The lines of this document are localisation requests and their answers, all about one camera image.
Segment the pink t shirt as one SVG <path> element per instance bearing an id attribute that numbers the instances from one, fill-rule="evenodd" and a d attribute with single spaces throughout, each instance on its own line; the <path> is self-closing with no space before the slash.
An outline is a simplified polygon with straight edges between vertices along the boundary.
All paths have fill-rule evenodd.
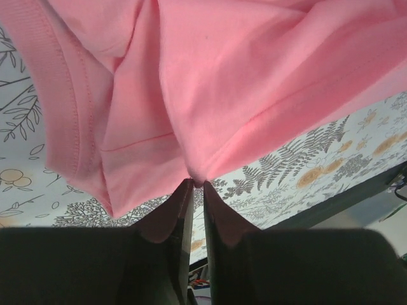
<path id="1" fill-rule="evenodd" d="M 2 1 L 46 167 L 114 217 L 406 88 L 405 1 Z"/>

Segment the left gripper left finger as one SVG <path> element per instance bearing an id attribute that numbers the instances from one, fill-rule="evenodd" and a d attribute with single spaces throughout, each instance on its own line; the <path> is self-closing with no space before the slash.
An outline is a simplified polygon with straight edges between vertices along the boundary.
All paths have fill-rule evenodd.
<path id="1" fill-rule="evenodd" d="M 2 304 L 186 304 L 193 181 L 127 227 L 1 230 Z"/>

